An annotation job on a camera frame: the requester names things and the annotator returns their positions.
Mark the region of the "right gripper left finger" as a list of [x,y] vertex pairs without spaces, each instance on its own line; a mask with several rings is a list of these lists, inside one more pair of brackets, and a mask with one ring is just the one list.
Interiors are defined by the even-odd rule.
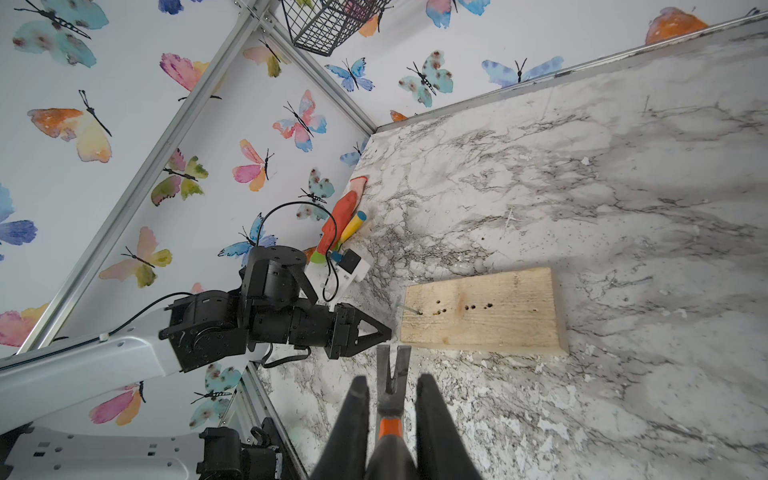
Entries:
[[369,434],[370,391],[365,376],[352,380],[310,479],[362,479]]

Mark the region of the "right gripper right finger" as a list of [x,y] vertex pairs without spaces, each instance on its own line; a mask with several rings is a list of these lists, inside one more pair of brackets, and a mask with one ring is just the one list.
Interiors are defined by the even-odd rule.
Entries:
[[431,374],[416,385],[416,453],[420,479],[480,480]]

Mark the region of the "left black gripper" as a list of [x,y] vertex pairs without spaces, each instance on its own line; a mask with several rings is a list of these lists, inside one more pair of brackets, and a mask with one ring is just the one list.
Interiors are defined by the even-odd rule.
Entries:
[[329,359],[352,357],[360,345],[392,339],[392,329],[360,309],[320,305],[259,307],[248,321],[248,349],[257,344],[287,344],[297,349],[325,349]]

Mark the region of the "orange black claw hammer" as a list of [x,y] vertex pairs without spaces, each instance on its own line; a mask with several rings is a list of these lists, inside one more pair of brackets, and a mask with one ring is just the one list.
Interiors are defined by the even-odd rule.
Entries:
[[376,443],[364,478],[418,479],[416,464],[404,439],[403,423],[411,347],[397,347],[394,367],[390,365],[389,345],[378,345],[376,353]]

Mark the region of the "wooden block with nails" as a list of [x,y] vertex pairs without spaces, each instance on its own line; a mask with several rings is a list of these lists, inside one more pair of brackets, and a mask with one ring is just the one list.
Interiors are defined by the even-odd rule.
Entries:
[[400,340],[418,348],[565,356],[558,284],[546,267],[463,277],[406,289]]

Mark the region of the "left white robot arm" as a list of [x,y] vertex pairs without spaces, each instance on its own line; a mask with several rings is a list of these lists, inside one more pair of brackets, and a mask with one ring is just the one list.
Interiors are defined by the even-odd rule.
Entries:
[[203,397],[220,400],[238,378],[217,370],[260,344],[284,344],[332,359],[388,341],[385,324],[347,303],[320,300],[305,255],[255,247],[241,286],[171,294],[112,331],[57,341],[1,363],[1,475],[5,479],[297,479],[301,468],[275,416],[254,438],[228,427],[168,437],[72,434],[39,420],[123,389],[143,401],[153,378],[207,371]]

